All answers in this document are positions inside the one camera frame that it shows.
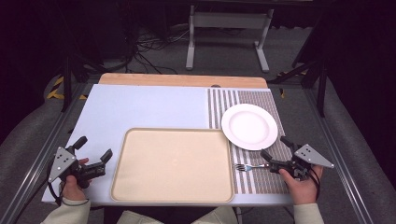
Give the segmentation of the white plate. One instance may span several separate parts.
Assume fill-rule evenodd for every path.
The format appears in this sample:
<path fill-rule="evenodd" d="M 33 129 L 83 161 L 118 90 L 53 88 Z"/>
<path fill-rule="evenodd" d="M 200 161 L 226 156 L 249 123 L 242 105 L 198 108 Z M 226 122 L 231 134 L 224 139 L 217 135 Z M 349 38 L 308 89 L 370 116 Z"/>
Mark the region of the white plate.
<path fill-rule="evenodd" d="M 221 129 L 231 143 L 246 150 L 268 148 L 278 137 L 273 116 L 250 104 L 233 105 L 227 109 L 221 118 Z"/>

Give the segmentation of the yellow black floor tape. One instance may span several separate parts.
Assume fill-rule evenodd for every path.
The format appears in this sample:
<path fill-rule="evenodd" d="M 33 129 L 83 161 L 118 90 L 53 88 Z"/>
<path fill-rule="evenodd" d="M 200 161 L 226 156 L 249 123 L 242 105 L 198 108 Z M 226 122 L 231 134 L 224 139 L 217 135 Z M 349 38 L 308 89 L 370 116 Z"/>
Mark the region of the yellow black floor tape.
<path fill-rule="evenodd" d="M 48 99 L 64 99 L 64 94 L 63 93 L 59 93 L 59 89 L 61 87 L 61 85 L 64 82 L 64 77 L 62 75 L 59 75 L 56 79 L 56 81 L 54 82 L 52 88 L 49 91 L 49 94 L 47 95 Z"/>

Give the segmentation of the person's left hand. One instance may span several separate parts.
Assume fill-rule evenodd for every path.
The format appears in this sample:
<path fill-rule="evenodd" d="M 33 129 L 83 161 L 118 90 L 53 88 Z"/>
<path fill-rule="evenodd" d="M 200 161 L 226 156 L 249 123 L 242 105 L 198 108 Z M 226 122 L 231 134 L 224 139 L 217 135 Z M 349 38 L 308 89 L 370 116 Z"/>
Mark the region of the person's left hand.
<path fill-rule="evenodd" d="M 83 190 L 79 187 L 77 179 L 73 175 L 66 178 L 62 195 L 70 201 L 84 201 L 86 199 Z"/>

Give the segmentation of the beige tray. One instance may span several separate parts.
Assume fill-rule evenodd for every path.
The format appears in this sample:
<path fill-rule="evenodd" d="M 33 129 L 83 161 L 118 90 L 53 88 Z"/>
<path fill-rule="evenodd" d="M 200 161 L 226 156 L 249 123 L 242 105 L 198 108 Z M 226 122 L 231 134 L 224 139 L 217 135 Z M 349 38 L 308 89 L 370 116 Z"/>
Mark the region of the beige tray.
<path fill-rule="evenodd" d="M 133 128 L 125 134 L 111 197 L 126 203 L 227 203 L 229 142 L 220 130 Z"/>

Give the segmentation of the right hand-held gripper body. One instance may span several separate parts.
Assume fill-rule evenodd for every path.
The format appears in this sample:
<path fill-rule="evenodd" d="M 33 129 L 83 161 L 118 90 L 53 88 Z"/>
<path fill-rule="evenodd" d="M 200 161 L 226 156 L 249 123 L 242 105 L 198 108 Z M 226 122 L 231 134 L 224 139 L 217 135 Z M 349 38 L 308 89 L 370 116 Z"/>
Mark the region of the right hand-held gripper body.
<path fill-rule="evenodd" d="M 269 168 L 271 173 L 279 173 L 280 169 L 286 170 L 293 178 L 307 179 L 313 165 L 333 168 L 334 164 L 319 154 L 308 144 L 298 146 L 296 144 L 287 144 L 291 151 L 291 159 L 289 161 L 269 160 Z"/>

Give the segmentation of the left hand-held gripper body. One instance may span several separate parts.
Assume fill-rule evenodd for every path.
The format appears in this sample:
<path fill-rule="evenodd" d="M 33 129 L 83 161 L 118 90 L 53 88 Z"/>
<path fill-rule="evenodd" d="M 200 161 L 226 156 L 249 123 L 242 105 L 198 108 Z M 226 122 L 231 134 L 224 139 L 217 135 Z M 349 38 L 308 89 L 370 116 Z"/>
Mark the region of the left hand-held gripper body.
<path fill-rule="evenodd" d="M 65 181 L 68 176 L 73 175 L 78 185 L 86 189 L 92 179 L 105 174 L 106 163 L 104 161 L 88 165 L 80 164 L 77 157 L 73 154 L 72 147 L 59 147 L 49 171 L 48 181 L 52 183 L 57 178 Z"/>

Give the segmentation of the grey metal stand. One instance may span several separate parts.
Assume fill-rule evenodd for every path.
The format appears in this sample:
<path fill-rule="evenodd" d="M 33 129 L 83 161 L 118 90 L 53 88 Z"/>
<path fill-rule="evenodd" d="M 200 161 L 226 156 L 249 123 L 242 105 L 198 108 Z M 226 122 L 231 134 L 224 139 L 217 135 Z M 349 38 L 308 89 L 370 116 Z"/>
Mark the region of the grey metal stand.
<path fill-rule="evenodd" d="M 264 73 L 269 72 L 269 64 L 264 54 L 263 45 L 266 40 L 274 11 L 269 9 L 263 14 L 198 12 L 195 6 L 190 8 L 189 17 L 189 45 L 186 59 L 186 69 L 192 70 L 194 64 L 196 28 L 232 28 L 261 30 L 261 38 L 254 42 L 256 54 Z"/>

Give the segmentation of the silver fork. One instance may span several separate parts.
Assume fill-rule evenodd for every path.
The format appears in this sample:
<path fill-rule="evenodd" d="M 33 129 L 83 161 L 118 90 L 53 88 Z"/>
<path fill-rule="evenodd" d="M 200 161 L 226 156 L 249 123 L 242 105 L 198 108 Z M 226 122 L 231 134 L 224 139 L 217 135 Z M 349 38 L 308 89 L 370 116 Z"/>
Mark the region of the silver fork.
<path fill-rule="evenodd" d="M 258 164 L 258 165 L 252 165 L 252 164 L 243 164 L 243 163 L 237 163 L 234 168 L 238 171 L 241 172 L 248 172 L 253 169 L 265 169 L 268 168 L 268 164 Z"/>

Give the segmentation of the person's right hand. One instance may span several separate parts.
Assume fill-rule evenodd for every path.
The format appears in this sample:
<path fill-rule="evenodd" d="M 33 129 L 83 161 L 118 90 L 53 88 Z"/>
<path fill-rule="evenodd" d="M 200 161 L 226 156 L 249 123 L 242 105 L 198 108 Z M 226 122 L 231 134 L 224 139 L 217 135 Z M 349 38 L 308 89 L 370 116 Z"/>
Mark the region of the person's right hand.
<path fill-rule="evenodd" d="M 280 169 L 279 174 L 286 182 L 290 195 L 295 205 L 315 203 L 317 200 L 318 189 L 315 181 L 321 179 L 323 173 L 323 167 L 315 165 L 312 167 L 311 175 L 312 178 L 298 181 L 294 179 L 286 170 Z"/>

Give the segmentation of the wooden board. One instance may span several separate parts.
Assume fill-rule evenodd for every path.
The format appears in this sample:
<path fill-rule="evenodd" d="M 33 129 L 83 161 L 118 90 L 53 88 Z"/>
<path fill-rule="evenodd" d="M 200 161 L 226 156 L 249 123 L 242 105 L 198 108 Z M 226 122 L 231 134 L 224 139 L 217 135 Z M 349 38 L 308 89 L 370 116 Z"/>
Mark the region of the wooden board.
<path fill-rule="evenodd" d="M 182 86 L 267 89 L 262 77 L 223 77 L 196 75 L 119 74 L 105 73 L 99 84 L 136 86 Z"/>

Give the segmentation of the black stand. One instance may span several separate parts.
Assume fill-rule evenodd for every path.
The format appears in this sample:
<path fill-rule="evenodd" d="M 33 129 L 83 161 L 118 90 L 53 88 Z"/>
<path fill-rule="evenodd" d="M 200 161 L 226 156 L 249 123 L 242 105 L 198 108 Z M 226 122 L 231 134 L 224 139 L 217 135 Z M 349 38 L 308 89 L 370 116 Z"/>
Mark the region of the black stand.
<path fill-rule="evenodd" d="M 312 89 L 314 84 L 318 82 L 317 110 L 324 118 L 324 99 L 327 82 L 327 68 L 324 60 L 305 63 L 289 72 L 281 72 L 275 79 L 269 80 L 268 84 L 280 84 L 302 72 L 305 72 L 305 75 L 300 84 L 304 89 Z"/>
<path fill-rule="evenodd" d="M 89 78 L 89 69 L 85 68 L 85 65 L 88 65 L 94 72 L 106 72 L 106 69 L 102 65 L 94 63 L 77 53 L 66 54 L 64 56 L 64 64 L 62 66 L 62 75 L 64 77 L 63 112 L 65 112 L 67 107 L 72 103 L 72 77 L 75 77 L 79 83 L 84 83 Z"/>

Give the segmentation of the aluminium rail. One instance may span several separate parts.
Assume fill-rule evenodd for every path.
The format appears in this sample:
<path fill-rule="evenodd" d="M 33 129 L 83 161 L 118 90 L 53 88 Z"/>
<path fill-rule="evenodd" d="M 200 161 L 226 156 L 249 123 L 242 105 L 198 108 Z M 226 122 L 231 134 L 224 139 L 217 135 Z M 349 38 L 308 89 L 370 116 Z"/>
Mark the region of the aluminium rail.
<path fill-rule="evenodd" d="M 326 119 L 323 118 L 318 112 L 315 94 L 311 90 L 304 90 L 304 95 L 325 137 L 329 153 L 335 164 L 335 170 L 341 179 L 346 191 L 346 195 L 351 202 L 358 221 L 360 224 L 374 224 L 372 217 L 363 201 L 363 198 L 361 197 L 361 193 L 357 188 L 356 182 L 347 167 L 339 147 L 336 144 L 328 123 L 326 122 Z"/>
<path fill-rule="evenodd" d="M 77 84 L 66 111 L 63 101 L 47 99 L 0 145 L 0 224 L 39 224 L 55 208 L 43 203 L 50 157 L 64 147 L 77 123 L 90 84 Z"/>

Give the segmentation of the striped placemat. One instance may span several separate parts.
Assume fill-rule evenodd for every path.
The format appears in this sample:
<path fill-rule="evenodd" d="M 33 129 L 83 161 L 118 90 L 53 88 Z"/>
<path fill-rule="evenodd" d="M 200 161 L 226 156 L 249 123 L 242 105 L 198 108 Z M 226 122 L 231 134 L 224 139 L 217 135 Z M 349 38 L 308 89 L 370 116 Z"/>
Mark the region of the striped placemat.
<path fill-rule="evenodd" d="M 291 157 L 290 150 L 280 141 L 285 134 L 273 94 L 270 90 L 232 90 L 209 89 L 207 91 L 208 126 L 211 129 L 221 129 L 221 118 L 224 112 L 233 105 L 256 105 L 269 112 L 276 121 L 278 137 L 268 148 L 265 148 L 275 160 L 287 161 Z M 229 141 L 232 164 L 265 164 L 261 157 L 261 150 L 246 150 L 237 147 Z M 287 187 L 277 174 L 269 169 L 253 169 L 248 172 L 233 171 L 233 184 L 237 194 L 286 194 Z"/>

